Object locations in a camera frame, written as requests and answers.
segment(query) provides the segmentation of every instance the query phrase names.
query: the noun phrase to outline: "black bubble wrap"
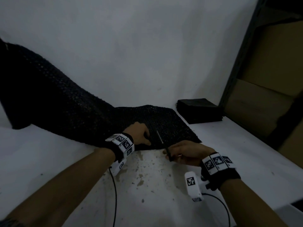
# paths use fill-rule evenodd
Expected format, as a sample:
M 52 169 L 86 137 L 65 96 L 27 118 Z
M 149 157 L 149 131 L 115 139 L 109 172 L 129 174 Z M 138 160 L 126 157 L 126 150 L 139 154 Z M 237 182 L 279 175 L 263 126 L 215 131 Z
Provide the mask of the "black bubble wrap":
M 145 105 L 113 107 L 85 91 L 40 55 L 1 42 L 0 100 L 14 129 L 30 124 L 66 138 L 102 147 L 104 140 L 138 121 L 150 130 L 152 146 L 162 149 L 182 140 L 201 142 L 176 112 Z

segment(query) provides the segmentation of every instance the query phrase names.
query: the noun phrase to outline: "table surface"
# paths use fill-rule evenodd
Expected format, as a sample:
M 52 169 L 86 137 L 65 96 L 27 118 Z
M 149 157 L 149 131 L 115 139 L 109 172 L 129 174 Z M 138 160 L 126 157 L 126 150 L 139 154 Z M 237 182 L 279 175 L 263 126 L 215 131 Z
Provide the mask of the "table surface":
M 243 181 L 273 209 L 302 197 L 303 170 L 228 118 L 189 126 L 203 144 L 228 154 Z M 33 125 L 0 127 L 0 218 L 93 149 Z M 219 202 L 209 197 L 195 203 L 188 197 L 184 173 L 191 170 L 199 174 L 197 167 L 170 163 L 161 150 L 132 154 L 115 178 L 116 226 L 227 226 Z M 112 226 L 114 208 L 106 172 L 64 226 Z

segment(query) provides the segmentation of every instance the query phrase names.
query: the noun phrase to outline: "person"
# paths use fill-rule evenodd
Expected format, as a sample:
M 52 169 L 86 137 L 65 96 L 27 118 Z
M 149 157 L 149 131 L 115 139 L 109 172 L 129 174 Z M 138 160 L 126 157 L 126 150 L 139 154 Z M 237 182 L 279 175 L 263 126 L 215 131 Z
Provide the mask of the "person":
M 145 124 L 136 122 L 124 133 L 134 144 L 151 145 Z M 169 147 L 174 161 L 199 166 L 201 159 L 214 153 L 214 149 L 191 141 L 182 141 Z M 115 161 L 115 153 L 98 148 L 72 164 L 17 206 L 0 227 L 59 227 L 87 196 L 93 186 Z M 286 226 L 279 216 L 241 179 L 225 181 L 220 191 L 238 226 Z

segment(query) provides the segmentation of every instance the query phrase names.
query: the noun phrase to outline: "hand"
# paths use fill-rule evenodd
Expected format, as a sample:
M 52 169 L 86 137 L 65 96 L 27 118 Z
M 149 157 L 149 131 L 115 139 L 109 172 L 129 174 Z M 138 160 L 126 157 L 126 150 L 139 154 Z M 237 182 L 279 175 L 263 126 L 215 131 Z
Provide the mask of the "hand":
M 144 123 L 135 122 L 123 132 L 132 136 L 135 145 L 142 143 L 149 146 L 151 145 L 150 141 L 144 137 L 144 133 L 149 137 L 149 130 Z
M 171 156 L 174 156 L 174 162 L 191 166 L 199 166 L 201 159 L 214 153 L 215 150 L 200 143 L 183 140 L 170 146 L 169 152 L 171 153 Z

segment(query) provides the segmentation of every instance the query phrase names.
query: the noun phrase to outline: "cardboard box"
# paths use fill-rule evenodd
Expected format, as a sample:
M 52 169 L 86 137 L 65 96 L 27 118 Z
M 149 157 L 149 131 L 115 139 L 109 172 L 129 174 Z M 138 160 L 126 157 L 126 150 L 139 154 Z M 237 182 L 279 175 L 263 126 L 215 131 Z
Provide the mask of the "cardboard box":
M 293 98 L 270 89 L 237 80 L 225 107 L 228 116 L 248 131 L 266 138 L 280 116 L 293 103 Z
M 303 21 L 268 26 L 253 39 L 241 80 L 295 97 L 303 89 Z
M 279 153 L 303 168 L 303 121 L 293 130 L 286 139 Z

